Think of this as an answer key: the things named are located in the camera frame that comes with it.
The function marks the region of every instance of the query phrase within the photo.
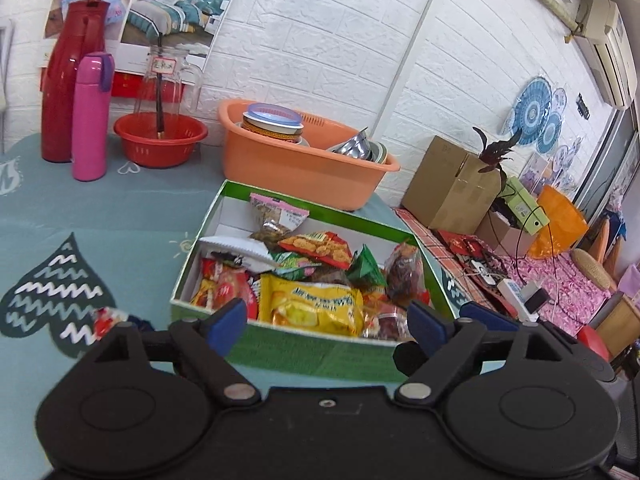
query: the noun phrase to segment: green box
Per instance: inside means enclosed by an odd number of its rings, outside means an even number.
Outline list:
[[[453,319],[468,301],[450,274],[425,250],[409,231],[397,229],[351,213],[306,202],[281,193],[226,180],[200,227],[203,236],[247,237],[256,228],[249,195],[257,192],[284,200],[310,211],[297,233],[331,230],[352,249],[366,243],[379,264],[383,264],[396,244],[407,242],[420,248],[425,285],[431,303],[441,314]],[[200,284],[200,244],[196,241],[182,267],[170,300],[172,320],[207,317],[210,312],[190,304]],[[404,379],[394,367],[395,342],[331,336],[273,326],[249,320],[228,360],[235,364],[294,374],[324,376],[344,380],[398,382]]]
[[[536,199],[516,176],[507,179],[507,184],[498,197],[504,199],[507,207],[516,215],[520,225],[524,224],[525,231],[530,235],[536,234],[549,223],[549,218],[546,217],[542,208],[536,209],[538,207]]]

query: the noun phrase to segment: stainless steel bowl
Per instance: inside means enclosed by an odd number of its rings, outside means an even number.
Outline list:
[[[367,129],[364,128],[355,134],[346,142],[329,148],[334,153],[350,156],[351,158],[360,158],[369,160],[371,157],[371,146],[367,139]]]

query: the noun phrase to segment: wooden cabinet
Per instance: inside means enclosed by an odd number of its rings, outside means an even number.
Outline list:
[[[622,296],[596,332],[613,359],[640,337],[640,312],[628,296]]]

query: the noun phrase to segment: blue tablecloth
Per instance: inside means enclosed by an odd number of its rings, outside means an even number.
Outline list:
[[[31,305],[29,316],[21,318],[25,307],[16,310],[14,301],[9,308],[7,301],[16,286],[33,290],[27,283],[33,283],[34,269],[50,263],[73,234],[84,268],[117,308],[165,328],[187,247],[224,180],[219,148],[201,146],[187,164],[147,170],[126,161],[119,141],[111,138],[105,177],[77,182],[68,164],[40,158],[39,142],[39,136],[27,137],[0,157],[0,332],[11,335],[0,335],[0,480],[33,480],[49,471],[34,415],[75,362],[53,341],[61,336],[60,323],[48,321],[65,313],[36,315]],[[356,214],[406,229],[375,195]],[[239,368],[263,391],[272,384],[361,384]]]

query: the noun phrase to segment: power strip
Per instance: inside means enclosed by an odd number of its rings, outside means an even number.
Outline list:
[[[537,285],[531,286],[530,283],[527,283],[526,288],[533,289],[535,292],[538,290]],[[498,290],[504,296],[504,299],[513,305],[513,307],[518,312],[518,319],[520,321],[537,321],[538,313],[530,313],[527,310],[527,307],[524,306],[524,302],[529,298],[524,298],[523,288],[520,287],[513,280],[504,279],[500,283],[498,283]]]

